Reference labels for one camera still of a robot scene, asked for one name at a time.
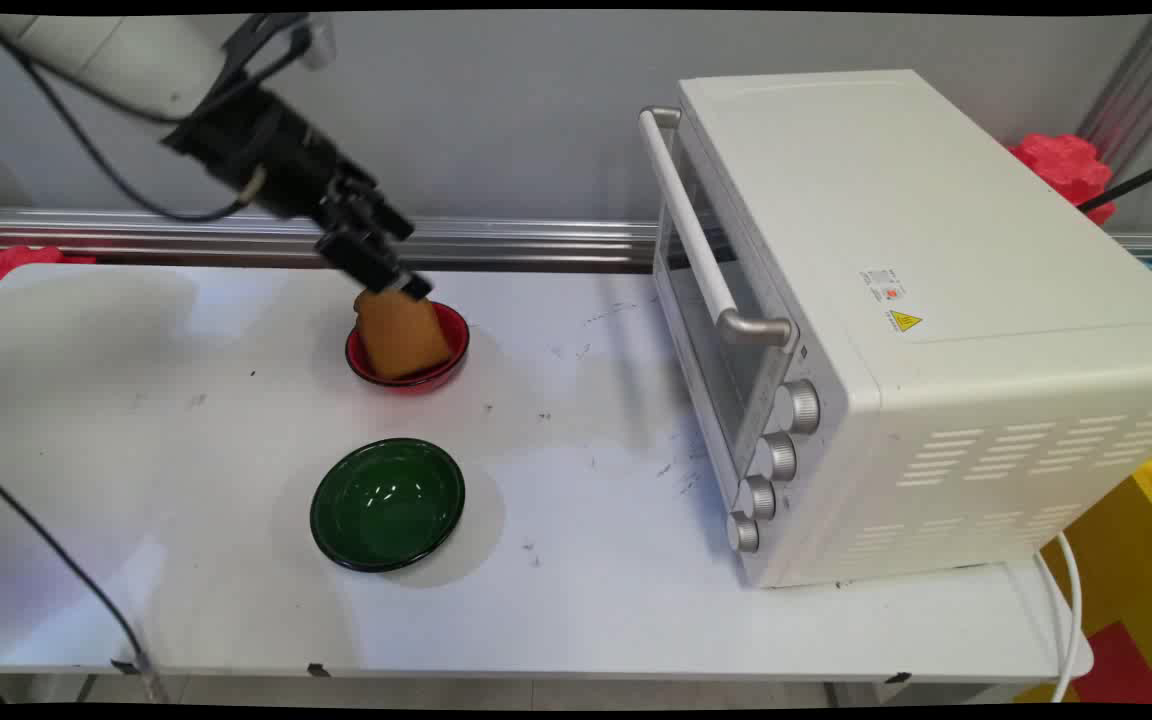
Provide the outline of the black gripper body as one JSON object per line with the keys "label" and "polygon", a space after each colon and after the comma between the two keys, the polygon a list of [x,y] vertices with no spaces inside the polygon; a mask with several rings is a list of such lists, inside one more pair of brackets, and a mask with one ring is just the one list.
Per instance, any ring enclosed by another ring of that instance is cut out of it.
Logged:
{"label": "black gripper body", "polygon": [[238,194],[250,191],[262,170],[262,184],[247,202],[280,219],[329,225],[335,218],[328,209],[379,200],[376,179],[265,88],[248,88],[219,109],[195,113],[164,143]]}

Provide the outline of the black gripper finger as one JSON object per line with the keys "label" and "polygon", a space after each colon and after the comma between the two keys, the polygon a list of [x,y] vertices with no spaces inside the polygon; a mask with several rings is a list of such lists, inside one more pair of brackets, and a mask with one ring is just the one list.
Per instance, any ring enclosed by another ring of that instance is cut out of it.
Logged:
{"label": "black gripper finger", "polygon": [[410,300],[426,300],[433,283],[399,260],[389,242],[376,232],[342,227],[325,232],[314,243],[320,258],[353,278],[366,291],[401,291]]}
{"label": "black gripper finger", "polygon": [[404,242],[415,232],[414,223],[365,179],[333,179],[329,183],[329,228],[396,242]]}

